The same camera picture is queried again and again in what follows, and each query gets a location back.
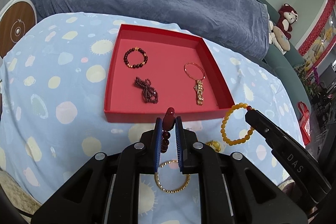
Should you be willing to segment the purple garnet bead strand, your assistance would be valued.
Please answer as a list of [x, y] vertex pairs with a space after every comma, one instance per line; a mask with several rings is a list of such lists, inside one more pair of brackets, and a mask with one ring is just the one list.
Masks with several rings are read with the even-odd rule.
[[141, 79], [136, 77], [134, 80], [134, 85], [142, 90], [142, 97], [145, 103], [158, 103], [158, 92], [151, 85], [150, 79]]

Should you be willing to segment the thin red gold bangle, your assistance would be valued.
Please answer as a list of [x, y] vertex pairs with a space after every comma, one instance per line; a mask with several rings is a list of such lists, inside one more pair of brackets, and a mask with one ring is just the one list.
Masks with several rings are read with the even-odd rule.
[[186, 75], [193, 80], [204, 80], [206, 73], [203, 68], [194, 62], [188, 62], [184, 64], [183, 69]]

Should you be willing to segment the red gift bag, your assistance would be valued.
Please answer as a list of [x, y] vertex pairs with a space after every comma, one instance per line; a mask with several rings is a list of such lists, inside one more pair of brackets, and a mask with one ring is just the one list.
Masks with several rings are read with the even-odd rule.
[[299, 120], [299, 128], [301, 131], [304, 145], [308, 145], [311, 142], [310, 135], [310, 112], [307, 105], [304, 102], [298, 102], [297, 107], [301, 113], [301, 119]]

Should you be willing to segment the red cardboard tray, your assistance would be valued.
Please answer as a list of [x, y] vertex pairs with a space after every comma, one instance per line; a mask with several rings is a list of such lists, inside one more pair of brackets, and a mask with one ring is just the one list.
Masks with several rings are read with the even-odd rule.
[[[184, 64], [194, 62], [204, 80], [189, 78]], [[145, 103], [136, 77], [150, 79], [158, 103]], [[122, 24], [105, 89], [104, 113], [113, 123], [151, 123], [169, 107], [184, 121], [222, 118], [234, 100], [205, 40], [191, 34]]]

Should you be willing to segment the beige plush toy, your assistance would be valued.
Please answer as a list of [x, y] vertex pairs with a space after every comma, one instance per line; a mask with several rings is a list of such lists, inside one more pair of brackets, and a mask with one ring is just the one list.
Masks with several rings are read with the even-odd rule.
[[283, 55], [290, 51], [289, 40], [271, 20], [269, 20], [269, 43], [272, 43]]

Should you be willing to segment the light blue patterned sheet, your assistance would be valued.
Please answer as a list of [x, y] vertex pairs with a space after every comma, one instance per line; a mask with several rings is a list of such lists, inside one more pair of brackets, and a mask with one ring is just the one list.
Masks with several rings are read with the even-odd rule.
[[[95, 153], [114, 154], [139, 141], [150, 123], [109, 123], [103, 110], [106, 76], [121, 24], [190, 33], [178, 24], [132, 17], [60, 13], [33, 27], [1, 66], [1, 168], [44, 203]], [[282, 82], [252, 61], [205, 39], [234, 103], [247, 103], [303, 145], [298, 120]], [[254, 132], [244, 144], [222, 141], [222, 118], [184, 121], [199, 141], [216, 141], [220, 152], [239, 151], [274, 184], [289, 177]], [[165, 193], [142, 175], [139, 223], [201, 223], [197, 175], [181, 192]]]

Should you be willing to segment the red monkey plush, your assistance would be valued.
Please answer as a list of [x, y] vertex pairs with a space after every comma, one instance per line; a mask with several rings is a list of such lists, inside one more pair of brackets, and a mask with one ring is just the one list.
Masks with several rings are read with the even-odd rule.
[[278, 13], [280, 18], [277, 22], [277, 27], [282, 30], [287, 39], [291, 39], [292, 24], [298, 20], [298, 13], [288, 3], [285, 3]]

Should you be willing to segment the cream fluffy rug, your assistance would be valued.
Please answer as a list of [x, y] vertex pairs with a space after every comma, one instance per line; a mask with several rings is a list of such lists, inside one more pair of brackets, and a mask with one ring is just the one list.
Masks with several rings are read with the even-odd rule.
[[41, 207], [42, 204], [27, 194], [7, 172], [1, 170], [0, 178], [1, 187], [15, 207], [29, 214], [34, 214]]

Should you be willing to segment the white round wooden-faced device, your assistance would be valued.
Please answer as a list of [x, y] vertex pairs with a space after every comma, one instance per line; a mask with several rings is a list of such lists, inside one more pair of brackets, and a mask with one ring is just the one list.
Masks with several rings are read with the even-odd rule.
[[1, 57], [37, 24], [37, 13], [31, 0], [10, 0], [1, 9]]

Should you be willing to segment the green sofa bed frame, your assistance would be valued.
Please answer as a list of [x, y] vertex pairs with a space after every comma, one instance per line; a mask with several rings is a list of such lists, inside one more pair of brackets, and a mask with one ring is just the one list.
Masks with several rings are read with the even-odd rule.
[[301, 118], [298, 109], [298, 103], [303, 102], [308, 109], [311, 109], [308, 95], [297, 74], [297, 69], [304, 65], [302, 56], [293, 45], [290, 45], [289, 51], [282, 53], [274, 44], [269, 45], [268, 52], [263, 59], [281, 80], [295, 111], [296, 117]]

